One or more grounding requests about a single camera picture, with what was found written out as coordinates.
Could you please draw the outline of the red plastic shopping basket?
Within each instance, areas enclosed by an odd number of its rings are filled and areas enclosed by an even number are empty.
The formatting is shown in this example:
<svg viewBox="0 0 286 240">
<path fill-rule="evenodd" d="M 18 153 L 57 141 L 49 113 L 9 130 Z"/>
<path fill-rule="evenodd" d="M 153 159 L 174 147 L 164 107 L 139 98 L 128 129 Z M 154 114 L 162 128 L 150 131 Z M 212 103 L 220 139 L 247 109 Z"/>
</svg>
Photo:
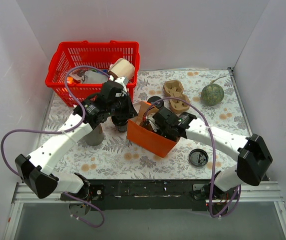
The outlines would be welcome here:
<svg viewBox="0 0 286 240">
<path fill-rule="evenodd" d="M 127 84 L 127 92 L 133 98 L 140 65 L 139 44 L 136 41 L 61 42 L 48 67 L 45 84 L 52 88 L 67 106 L 73 107 L 76 102 L 70 97 L 64 84 L 66 73 L 82 65 L 107 70 L 119 58 L 128 60 L 135 67 L 134 76 Z"/>
</svg>

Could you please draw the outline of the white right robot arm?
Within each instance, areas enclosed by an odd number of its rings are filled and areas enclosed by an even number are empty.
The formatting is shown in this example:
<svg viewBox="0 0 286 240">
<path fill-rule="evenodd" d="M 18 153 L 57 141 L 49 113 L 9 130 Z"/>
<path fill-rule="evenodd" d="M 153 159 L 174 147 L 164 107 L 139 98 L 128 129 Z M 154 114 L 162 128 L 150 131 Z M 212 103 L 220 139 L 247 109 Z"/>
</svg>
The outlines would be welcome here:
<svg viewBox="0 0 286 240">
<path fill-rule="evenodd" d="M 272 156 L 264 139 L 257 134 L 250 137 L 229 133 L 222 129 L 207 126 L 203 120 L 188 112 L 176 115 L 162 107 L 156 113 L 144 118 L 154 132 L 170 140 L 185 138 L 197 141 L 225 153 L 236 164 L 214 175 L 209 186 L 213 198 L 222 198 L 227 191 L 242 183 L 258 186 L 272 163 Z"/>
</svg>

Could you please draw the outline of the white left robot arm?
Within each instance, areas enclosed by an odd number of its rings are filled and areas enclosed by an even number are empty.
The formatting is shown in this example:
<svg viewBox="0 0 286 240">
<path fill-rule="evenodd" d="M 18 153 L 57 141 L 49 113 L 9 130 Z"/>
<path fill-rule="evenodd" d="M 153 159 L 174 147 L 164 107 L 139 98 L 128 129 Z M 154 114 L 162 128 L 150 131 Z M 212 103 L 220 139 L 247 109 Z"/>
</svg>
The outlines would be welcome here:
<svg viewBox="0 0 286 240">
<path fill-rule="evenodd" d="M 137 116 L 126 84 L 125 76 L 108 80 L 99 93 L 88 96 L 60 127 L 59 134 L 49 138 L 38 149 L 15 159 L 22 181 L 40 199 L 53 192 L 70 192 L 78 200 L 89 194 L 85 178 L 78 173 L 59 173 L 54 170 L 59 160 L 83 137 L 91 134 L 107 118 L 117 124 Z"/>
</svg>

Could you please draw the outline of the black printed coffee cup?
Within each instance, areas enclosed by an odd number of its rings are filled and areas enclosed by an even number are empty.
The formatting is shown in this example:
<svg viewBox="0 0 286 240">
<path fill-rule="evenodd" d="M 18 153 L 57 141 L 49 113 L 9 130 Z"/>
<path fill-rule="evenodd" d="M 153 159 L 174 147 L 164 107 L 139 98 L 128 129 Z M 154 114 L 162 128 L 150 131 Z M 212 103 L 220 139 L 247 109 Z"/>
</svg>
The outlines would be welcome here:
<svg viewBox="0 0 286 240">
<path fill-rule="evenodd" d="M 111 118 L 112 123 L 114 124 L 117 131 L 120 133 L 125 133 L 127 131 L 128 120 L 127 119 L 119 119 L 115 116 Z"/>
</svg>

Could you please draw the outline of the black coffee cup lid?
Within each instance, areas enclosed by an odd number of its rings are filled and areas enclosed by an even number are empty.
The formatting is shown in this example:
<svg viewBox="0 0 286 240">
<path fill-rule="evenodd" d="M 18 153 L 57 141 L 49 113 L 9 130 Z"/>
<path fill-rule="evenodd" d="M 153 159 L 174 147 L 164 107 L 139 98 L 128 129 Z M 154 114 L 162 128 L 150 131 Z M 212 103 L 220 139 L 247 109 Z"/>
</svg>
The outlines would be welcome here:
<svg viewBox="0 0 286 240">
<path fill-rule="evenodd" d="M 203 167 L 208 163 L 208 154 L 206 151 L 196 148 L 188 156 L 188 161 L 195 167 Z"/>
</svg>

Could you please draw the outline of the orange paper bag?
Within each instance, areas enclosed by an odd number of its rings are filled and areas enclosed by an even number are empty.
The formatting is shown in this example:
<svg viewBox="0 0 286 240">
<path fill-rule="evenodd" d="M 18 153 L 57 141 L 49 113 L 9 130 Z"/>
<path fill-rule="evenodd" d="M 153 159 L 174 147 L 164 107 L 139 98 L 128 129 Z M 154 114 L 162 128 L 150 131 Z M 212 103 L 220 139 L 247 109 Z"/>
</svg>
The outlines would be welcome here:
<svg viewBox="0 0 286 240">
<path fill-rule="evenodd" d="M 142 127 L 142 117 L 150 107 L 150 103 L 140 101 L 134 104 L 138 116 L 128 120 L 127 139 L 155 155 L 164 158 L 177 145 L 176 141 L 169 140 L 155 133 L 151 127 Z"/>
</svg>

